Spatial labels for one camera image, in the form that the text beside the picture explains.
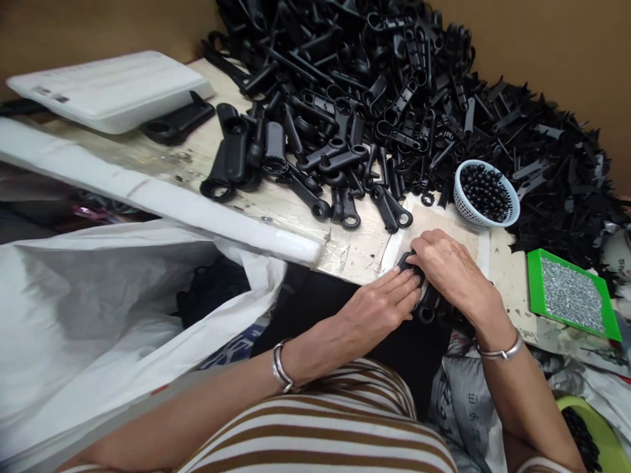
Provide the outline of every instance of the cardboard wall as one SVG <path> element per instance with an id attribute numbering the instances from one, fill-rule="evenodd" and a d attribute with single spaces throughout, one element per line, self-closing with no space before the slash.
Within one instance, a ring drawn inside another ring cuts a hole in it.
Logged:
<path id="1" fill-rule="evenodd" d="M 0 0 L 0 101 L 16 74 L 147 49 L 190 62 L 217 29 L 214 0 Z"/>
<path id="2" fill-rule="evenodd" d="M 628 0 L 431 0 L 473 34 L 481 78 L 528 81 L 579 122 L 601 128 L 610 179 L 631 194 L 631 2 Z"/>
<path id="3" fill-rule="evenodd" d="M 503 74 L 600 127 L 610 177 L 631 194 L 631 2 L 628 0 L 433 0 L 445 25 L 473 33 L 475 67 Z M 213 0 L 0 0 L 0 80 L 144 49 L 181 62 L 222 29 Z M 13 97 L 0 84 L 0 100 Z"/>

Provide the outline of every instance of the brown cardboard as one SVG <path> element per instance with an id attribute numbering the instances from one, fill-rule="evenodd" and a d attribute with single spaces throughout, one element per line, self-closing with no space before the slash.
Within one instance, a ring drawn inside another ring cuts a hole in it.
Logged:
<path id="1" fill-rule="evenodd" d="M 0 101 L 17 74 L 148 49 L 190 62 L 217 29 L 213 0 L 0 0 Z"/>

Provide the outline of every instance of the white plastic box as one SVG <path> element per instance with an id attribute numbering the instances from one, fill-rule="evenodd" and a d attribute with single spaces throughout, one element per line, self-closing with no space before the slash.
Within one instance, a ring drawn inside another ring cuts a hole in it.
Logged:
<path id="1" fill-rule="evenodd" d="M 54 113 L 118 135 L 214 94 L 208 80 L 156 51 L 14 76 L 7 85 Z"/>

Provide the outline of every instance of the table surface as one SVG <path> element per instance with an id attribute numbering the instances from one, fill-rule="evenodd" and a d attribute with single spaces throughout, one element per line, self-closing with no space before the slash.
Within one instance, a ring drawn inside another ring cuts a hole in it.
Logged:
<path id="1" fill-rule="evenodd" d="M 234 83 L 207 61 L 198 60 L 189 66 L 210 80 L 216 91 L 210 103 L 216 106 L 228 102 L 242 113 L 250 108 L 251 102 L 239 94 Z M 184 145 L 174 147 L 158 145 L 138 131 L 104 135 L 64 119 L 48 122 L 45 128 L 57 137 L 76 142 L 105 162 L 195 193 L 199 193 L 200 183 L 210 173 L 223 138 L 216 118 L 194 131 Z M 58 173 L 54 177 L 64 179 Z M 331 201 L 328 188 L 323 198 Z M 409 194 L 404 203 L 407 209 L 413 211 L 416 224 L 392 236 L 385 231 L 377 207 L 369 198 L 356 201 L 362 224 L 355 231 L 346 231 L 330 221 L 316 221 L 310 210 L 290 190 L 265 180 L 256 192 L 239 191 L 237 197 L 226 206 L 251 218 L 322 242 L 324 251 L 315 269 L 356 284 L 374 281 L 384 268 L 391 267 L 409 240 L 416 236 L 413 232 L 443 228 L 459 240 L 473 233 L 479 240 L 477 262 L 501 292 L 509 316 L 526 342 L 631 376 L 627 362 L 610 347 L 608 341 L 530 312 L 526 257 L 523 252 L 511 253 L 509 245 L 513 237 L 508 232 L 504 229 L 488 230 L 469 226 L 457 215 L 452 205 L 447 210 L 435 206 L 428 209 L 416 199 Z M 149 210 L 161 214 L 160 208 Z"/>

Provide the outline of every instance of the white plastic basket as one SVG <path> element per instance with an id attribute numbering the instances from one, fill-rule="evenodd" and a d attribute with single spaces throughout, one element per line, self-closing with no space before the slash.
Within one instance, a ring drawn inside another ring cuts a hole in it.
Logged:
<path id="1" fill-rule="evenodd" d="M 456 202 L 456 208 L 460 215 L 462 215 L 465 219 L 469 220 L 471 223 L 475 225 L 482 225 L 483 227 L 510 227 L 514 224 L 519 218 L 519 199 L 517 198 L 517 193 L 513 188 L 513 185 L 510 183 L 506 176 L 502 174 L 502 178 L 500 179 L 500 184 L 508 191 L 510 204 L 508 208 L 508 212 L 506 213 L 506 218 L 503 222 L 494 222 L 484 217 L 480 212 L 478 212 L 473 205 L 470 203 L 469 199 L 465 196 L 465 192 L 462 189 L 462 185 L 460 184 L 460 173 L 463 169 L 468 168 L 469 166 L 483 164 L 485 170 L 487 171 L 495 171 L 499 172 L 496 168 L 491 166 L 489 163 L 480 160 L 468 160 L 464 161 L 456 171 L 456 182 L 454 186 L 454 201 Z"/>

